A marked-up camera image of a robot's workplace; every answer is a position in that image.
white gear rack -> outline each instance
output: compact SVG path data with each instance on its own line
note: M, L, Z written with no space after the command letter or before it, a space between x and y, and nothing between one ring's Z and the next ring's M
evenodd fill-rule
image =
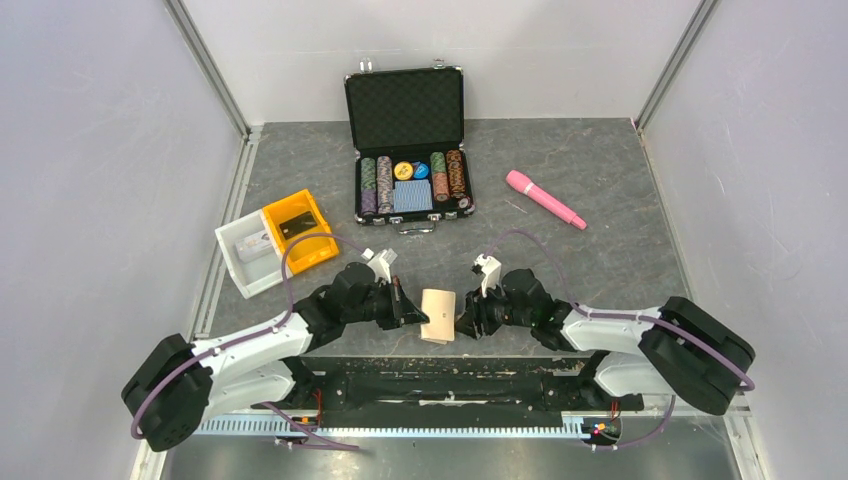
M561 427L492 428L319 428L322 437L349 438L562 438L587 439L581 433L583 417L562 417ZM200 425L194 435L303 437L273 413L230 413Z

case handle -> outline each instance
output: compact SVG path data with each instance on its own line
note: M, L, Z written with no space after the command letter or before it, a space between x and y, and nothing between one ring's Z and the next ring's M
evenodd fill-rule
M416 224L427 223L426 226L414 226ZM436 222L430 220L428 222L411 222L407 224L403 223L393 223L395 226L395 231L401 235L417 235L424 233L432 233L436 230Z

marble-patterned tabletop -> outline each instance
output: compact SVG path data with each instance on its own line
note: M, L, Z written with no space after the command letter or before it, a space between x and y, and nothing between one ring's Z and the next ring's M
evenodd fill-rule
M598 308L637 309L685 295L685 284L660 200L639 139L628 119L469 120L465 150L477 211L442 221L435 232L403 236L392 226L362 227L353 220L354 152L347 122L266 125L242 213L308 188L333 232L374 251L399 255L393 273L417 303L424 288L465 294L479 286L474 259L502 231L523 228L538 235L562 263L573 295ZM580 231L512 190L506 174L518 169L562 199L588 223ZM293 277L295 298L330 283L351 248ZM546 290L565 298L542 252L526 239L509 238L495 251L504 273L532 268ZM223 335L265 321L285 309L282 286L244 299L224 280L211 334ZM419 327L383 331L374 323L350 325L342 338L310 355L364 356L556 356L527 329L502 327L473 340L457 335L438 345L419 338Z

beige card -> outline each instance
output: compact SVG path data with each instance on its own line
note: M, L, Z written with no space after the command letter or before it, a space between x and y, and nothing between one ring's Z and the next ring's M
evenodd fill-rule
M430 323L421 324L421 339L442 345L454 340L456 292L425 288L421 295L421 311Z

white plastic bin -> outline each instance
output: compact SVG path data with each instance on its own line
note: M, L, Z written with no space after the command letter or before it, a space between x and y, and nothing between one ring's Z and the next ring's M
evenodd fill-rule
M269 250L268 254L247 263L239 260L236 253L236 242L248 235L263 231L266 229L262 221L262 210L257 210L215 229L215 236L224 254L227 270L244 298L264 292L283 281L280 259L277 258L273 249ZM292 276L288 267L286 267L286 276L288 278Z

